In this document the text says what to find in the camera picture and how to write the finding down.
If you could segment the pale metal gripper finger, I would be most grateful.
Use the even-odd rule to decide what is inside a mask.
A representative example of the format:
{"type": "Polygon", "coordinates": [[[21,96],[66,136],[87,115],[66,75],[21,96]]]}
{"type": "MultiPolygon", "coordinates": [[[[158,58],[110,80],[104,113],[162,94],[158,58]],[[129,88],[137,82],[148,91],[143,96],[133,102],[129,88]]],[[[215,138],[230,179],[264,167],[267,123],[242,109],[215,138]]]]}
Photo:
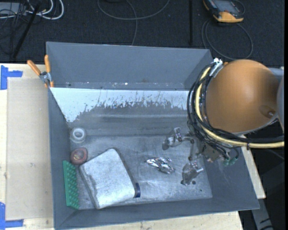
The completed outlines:
{"type": "Polygon", "coordinates": [[[188,162],[182,169],[182,180],[180,183],[184,186],[195,184],[195,178],[203,171],[204,169],[199,163],[198,151],[195,146],[191,146],[188,162]]]}
{"type": "Polygon", "coordinates": [[[191,141],[191,137],[188,134],[182,135],[180,132],[180,127],[175,127],[170,131],[170,133],[163,141],[162,149],[168,150],[169,148],[181,145],[185,141],[191,141]]]}

